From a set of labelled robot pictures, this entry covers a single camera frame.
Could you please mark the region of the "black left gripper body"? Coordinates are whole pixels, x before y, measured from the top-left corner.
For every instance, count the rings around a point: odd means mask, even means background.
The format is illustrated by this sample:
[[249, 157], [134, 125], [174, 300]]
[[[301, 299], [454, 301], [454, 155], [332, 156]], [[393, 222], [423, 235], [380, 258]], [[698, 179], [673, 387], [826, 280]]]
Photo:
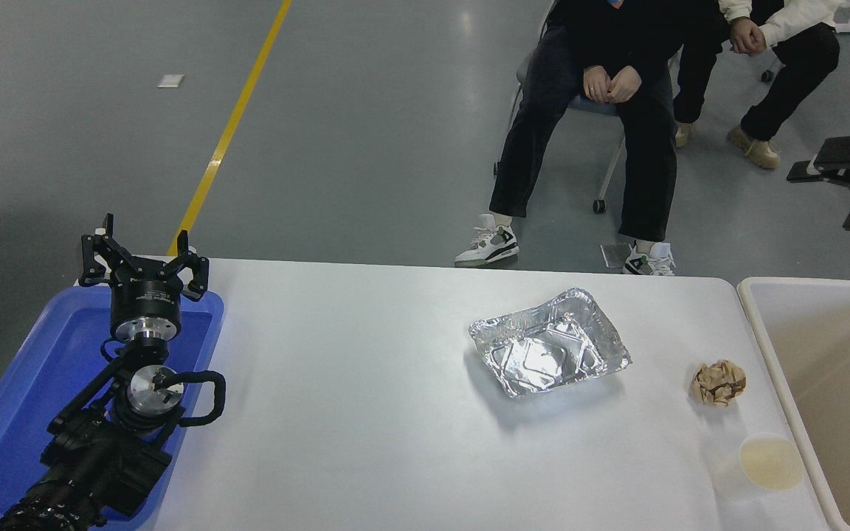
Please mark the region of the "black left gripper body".
[[183, 282], [179, 277], [159, 278], [154, 272], [148, 278], [130, 268], [119, 268], [109, 275], [111, 286], [111, 325], [119, 327], [141, 317], [163, 319], [180, 326], [180, 294]]

